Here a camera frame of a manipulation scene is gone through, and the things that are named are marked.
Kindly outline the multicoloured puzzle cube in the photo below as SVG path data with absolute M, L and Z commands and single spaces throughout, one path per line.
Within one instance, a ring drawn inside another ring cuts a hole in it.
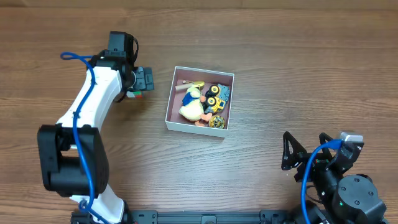
M 142 92 L 141 91 L 127 91 L 126 96 L 130 99 L 133 98 L 142 98 Z

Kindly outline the yellow disc wooden handle toy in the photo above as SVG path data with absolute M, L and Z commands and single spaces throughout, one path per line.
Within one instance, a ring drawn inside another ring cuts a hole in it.
M 177 85 L 175 87 L 175 90 L 176 91 L 186 90 L 186 89 L 189 89 L 191 87 L 194 87 L 194 88 L 197 88 L 199 90 L 202 90 L 204 86 L 205 86 L 205 82 L 204 81 L 191 82 L 191 81 L 184 80 L 181 85 Z

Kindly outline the yellow plush duck blue scarf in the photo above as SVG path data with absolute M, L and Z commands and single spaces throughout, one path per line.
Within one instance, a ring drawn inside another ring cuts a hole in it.
M 199 89 L 191 87 L 187 89 L 182 100 L 182 106 L 178 112 L 185 119 L 193 122 L 195 126 L 205 127 L 213 116 L 212 113 L 204 113 L 202 103 L 204 103 L 205 100 L 206 97 Z

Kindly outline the yellow blue toy truck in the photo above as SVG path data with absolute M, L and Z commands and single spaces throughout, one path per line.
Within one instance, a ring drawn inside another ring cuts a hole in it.
M 217 84 L 209 87 L 205 93 L 206 100 L 202 103 L 204 113 L 218 113 L 224 110 L 227 102 L 229 101 L 229 95 L 231 90 L 228 86 Z

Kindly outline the round gold coin toy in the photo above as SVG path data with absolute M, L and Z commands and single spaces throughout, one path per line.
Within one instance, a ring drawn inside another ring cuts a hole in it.
M 211 128 L 224 129 L 226 122 L 220 115 L 214 115 L 210 118 L 208 124 Z

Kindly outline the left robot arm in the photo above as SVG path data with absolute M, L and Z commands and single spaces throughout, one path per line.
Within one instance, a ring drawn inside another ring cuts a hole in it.
M 133 35 L 112 31 L 108 48 L 98 54 L 60 54 L 85 64 L 85 82 L 67 112 L 39 128 L 37 145 L 45 189 L 78 202 L 71 223 L 135 222 L 126 201 L 110 187 L 100 131 L 112 103 L 154 89 L 152 69 L 135 64 L 138 51 Z

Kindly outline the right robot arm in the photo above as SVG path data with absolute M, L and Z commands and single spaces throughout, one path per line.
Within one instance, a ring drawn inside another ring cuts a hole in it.
M 282 170 L 295 168 L 301 184 L 300 204 L 286 223 L 386 223 L 386 204 L 372 179 L 365 174 L 348 175 L 357 161 L 364 138 L 342 132 L 333 139 L 319 135 L 320 145 L 306 149 L 289 133 L 283 135 Z

